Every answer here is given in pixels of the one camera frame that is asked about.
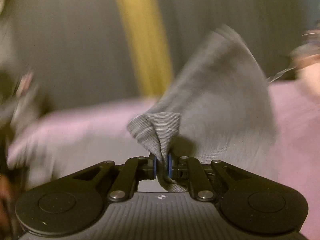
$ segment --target yellow floor tape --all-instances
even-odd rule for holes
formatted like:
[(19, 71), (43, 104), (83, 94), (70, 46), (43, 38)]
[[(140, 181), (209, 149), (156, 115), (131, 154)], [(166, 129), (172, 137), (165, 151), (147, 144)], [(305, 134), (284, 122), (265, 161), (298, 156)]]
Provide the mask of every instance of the yellow floor tape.
[(172, 81), (169, 45), (157, 0), (117, 0), (140, 91), (161, 96)]

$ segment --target folded fabric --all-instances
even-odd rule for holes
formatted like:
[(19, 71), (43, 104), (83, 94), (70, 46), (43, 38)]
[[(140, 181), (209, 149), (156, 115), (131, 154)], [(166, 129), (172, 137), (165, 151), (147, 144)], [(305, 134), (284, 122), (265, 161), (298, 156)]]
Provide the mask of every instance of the folded fabric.
[(220, 159), (277, 180), (268, 151), (276, 130), (259, 65), (227, 26), (211, 33), (166, 94), (128, 130), (158, 159), (158, 180), (168, 191), (184, 185), (169, 179), (168, 153), (201, 163)]

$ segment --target blurred background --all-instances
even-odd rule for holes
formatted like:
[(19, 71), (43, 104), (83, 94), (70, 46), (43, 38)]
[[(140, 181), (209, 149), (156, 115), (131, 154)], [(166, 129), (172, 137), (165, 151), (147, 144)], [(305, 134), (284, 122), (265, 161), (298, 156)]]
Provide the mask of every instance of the blurred background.
[(52, 110), (160, 96), (210, 30), (229, 25), (266, 76), (290, 64), (320, 0), (6, 0), (0, 68), (32, 70)]

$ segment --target yellow stripe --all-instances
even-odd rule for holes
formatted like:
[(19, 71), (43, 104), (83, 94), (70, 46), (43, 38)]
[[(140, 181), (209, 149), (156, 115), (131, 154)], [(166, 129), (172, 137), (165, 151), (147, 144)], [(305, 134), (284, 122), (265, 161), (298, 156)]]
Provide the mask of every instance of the yellow stripe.
[(169, 46), (156, 0), (117, 0), (140, 91), (160, 96), (172, 81)]

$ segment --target gray fabric on table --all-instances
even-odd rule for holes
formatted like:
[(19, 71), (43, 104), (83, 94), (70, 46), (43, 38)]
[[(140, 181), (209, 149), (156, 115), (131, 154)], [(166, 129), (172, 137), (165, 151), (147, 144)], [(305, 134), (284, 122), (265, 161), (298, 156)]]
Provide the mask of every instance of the gray fabric on table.
[(168, 153), (201, 163), (220, 159), (276, 180), (268, 158), (275, 127), (267, 82), (239, 35), (227, 26), (211, 33), (167, 93), (132, 120), (129, 132), (158, 159), (168, 191)]

